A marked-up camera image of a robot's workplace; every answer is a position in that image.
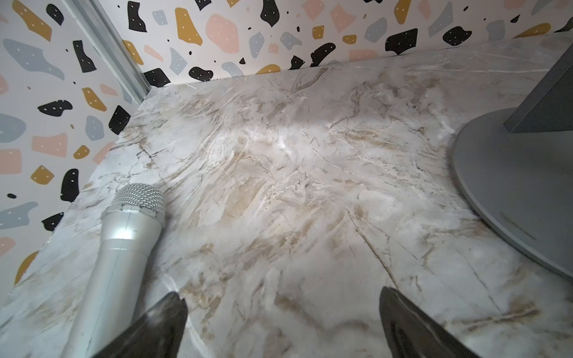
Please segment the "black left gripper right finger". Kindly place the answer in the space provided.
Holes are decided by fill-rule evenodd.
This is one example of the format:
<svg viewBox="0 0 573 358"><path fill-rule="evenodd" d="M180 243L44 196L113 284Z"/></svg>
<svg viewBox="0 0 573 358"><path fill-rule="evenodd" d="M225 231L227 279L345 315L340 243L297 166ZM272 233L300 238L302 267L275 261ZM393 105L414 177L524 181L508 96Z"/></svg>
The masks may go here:
<svg viewBox="0 0 573 358"><path fill-rule="evenodd" d="M379 313L393 357L478 358L397 289L382 289Z"/></svg>

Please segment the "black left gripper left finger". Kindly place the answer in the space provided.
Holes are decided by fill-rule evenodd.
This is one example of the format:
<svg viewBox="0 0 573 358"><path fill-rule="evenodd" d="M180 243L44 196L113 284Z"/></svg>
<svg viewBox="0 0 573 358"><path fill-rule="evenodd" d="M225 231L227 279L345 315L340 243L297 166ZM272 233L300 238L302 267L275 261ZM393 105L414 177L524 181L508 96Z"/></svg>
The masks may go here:
<svg viewBox="0 0 573 358"><path fill-rule="evenodd" d="M95 356L176 357L187 318L185 299L170 292Z"/></svg>

